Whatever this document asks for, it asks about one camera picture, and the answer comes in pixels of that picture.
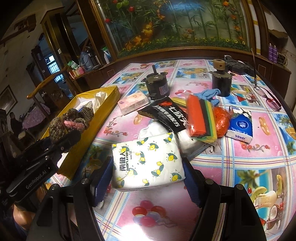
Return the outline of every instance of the window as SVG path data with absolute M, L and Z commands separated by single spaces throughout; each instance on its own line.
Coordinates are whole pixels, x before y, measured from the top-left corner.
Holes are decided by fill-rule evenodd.
M 60 69 L 59 69 L 59 67 L 57 65 L 57 62 L 55 61 L 53 55 L 49 56 L 48 59 L 49 59 L 49 62 L 47 63 L 47 66 L 49 68 L 50 73 L 53 74 L 53 73 L 56 73 L 56 72 L 60 71 Z M 54 80 L 55 80 L 56 83 L 58 83 L 63 78 L 64 77 L 61 74 L 61 75 L 58 75 Z

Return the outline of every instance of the blue gripper pad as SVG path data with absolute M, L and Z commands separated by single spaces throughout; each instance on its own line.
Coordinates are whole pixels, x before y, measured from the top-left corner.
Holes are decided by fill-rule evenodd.
M 204 204 L 204 176 L 199 170 L 194 170 L 187 158 L 182 159 L 185 172 L 184 184 L 187 188 L 191 201 L 197 206 L 202 207 Z
M 100 169 L 94 170 L 90 176 L 91 185 L 91 202 L 92 206 L 96 207 L 106 194 L 108 185 L 111 182 L 113 175 L 113 157 L 109 157 L 103 163 Z

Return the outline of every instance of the yellow flower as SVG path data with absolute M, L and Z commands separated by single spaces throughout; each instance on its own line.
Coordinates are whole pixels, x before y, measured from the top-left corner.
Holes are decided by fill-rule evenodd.
M 149 24 L 146 25 L 147 29 L 151 29 L 152 28 L 152 22 L 150 22 Z
M 126 50 L 131 50 L 132 46 L 133 46 L 133 45 L 132 45 L 131 42 L 127 42 L 127 43 L 125 44 Z
M 165 16 L 163 16 L 163 15 L 161 15 L 161 14 L 157 14 L 158 15 L 158 18 L 160 19 L 160 20 L 163 20 L 164 18 L 165 18 Z
M 153 30 L 152 29 L 143 29 L 142 31 L 144 33 L 144 35 L 147 37 L 147 38 L 150 38 L 152 35 L 153 35 Z
M 138 44 L 141 43 L 141 40 L 142 40 L 142 38 L 141 38 L 141 36 L 139 35 L 139 36 L 135 37 L 133 41 L 134 41 L 134 43 L 135 43 L 136 45 L 138 45 Z

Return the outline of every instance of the pink tablecloth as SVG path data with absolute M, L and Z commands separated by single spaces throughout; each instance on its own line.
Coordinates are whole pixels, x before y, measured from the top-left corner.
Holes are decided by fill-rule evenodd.
M 42 103 L 41 105 L 46 110 L 46 112 L 50 114 L 49 108 Z M 24 129 L 29 129 L 40 124 L 44 119 L 45 115 L 42 113 L 38 106 L 35 106 L 34 109 L 25 117 L 24 121 L 22 122 L 22 127 Z

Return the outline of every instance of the picture frame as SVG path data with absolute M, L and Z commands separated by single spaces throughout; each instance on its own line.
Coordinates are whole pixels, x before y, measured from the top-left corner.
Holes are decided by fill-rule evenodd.
M 6 115 L 8 115 L 16 104 L 17 98 L 8 85 L 0 94 L 0 109 L 4 109 L 6 111 Z

